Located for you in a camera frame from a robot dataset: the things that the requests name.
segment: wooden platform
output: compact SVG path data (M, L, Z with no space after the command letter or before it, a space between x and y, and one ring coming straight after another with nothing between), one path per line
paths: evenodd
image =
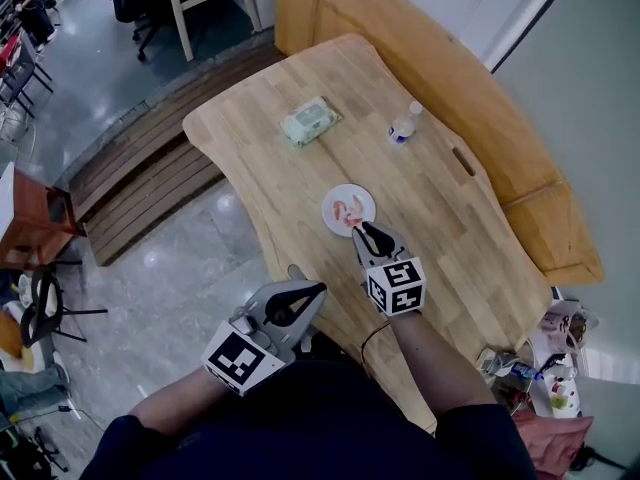
M70 181L75 215L106 266L223 176L189 144L182 120L213 96L284 56L263 45L182 87L110 141Z

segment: bottle cap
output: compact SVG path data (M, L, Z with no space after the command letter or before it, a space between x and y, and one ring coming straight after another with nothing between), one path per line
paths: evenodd
M422 109L423 107L419 101L412 101L411 105L409 105L409 112L416 116L422 112Z

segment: tiled floor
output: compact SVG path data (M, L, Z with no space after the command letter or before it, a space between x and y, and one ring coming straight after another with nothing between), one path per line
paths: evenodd
M73 244L82 267L60 267L71 309L107 315L66 320L63 330L88 344L55 337L73 384L73 403L106 427L152 393L189 373L221 320L269 281L246 210L222 181L170 217L108 268L95 266L86 241ZM100 432L84 416L53 414L45 427L77 478Z
M210 0L185 14L193 61L186 62L176 27L166 26L149 43L147 61L140 62L132 41L135 25L115 19L111 0L64 0L59 10L51 13L58 34L42 52L54 93L32 80L26 93L35 103L35 120L26 131L5 123L1 132L17 137L19 154L0 141L0 170L13 160L48 184L132 108L246 41L252 30L249 17L231 0Z

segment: wooden tabletop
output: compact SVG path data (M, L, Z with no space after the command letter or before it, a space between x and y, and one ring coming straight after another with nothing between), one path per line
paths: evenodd
M303 149L278 127L287 113L323 96L343 119ZM376 222L401 233L427 276L428 319L468 359L491 344L517 349L549 306L549 286L512 233L483 167L464 141L428 112L404 145L387 137L411 95L375 49L349 34L240 82L189 114L189 140L220 167L256 227L270 275L296 263L329 287L315 324L359 359L382 322L359 286L351 239L324 225L321 203L335 185L366 188ZM390 329L366 349L371 374L407 417L430 428Z

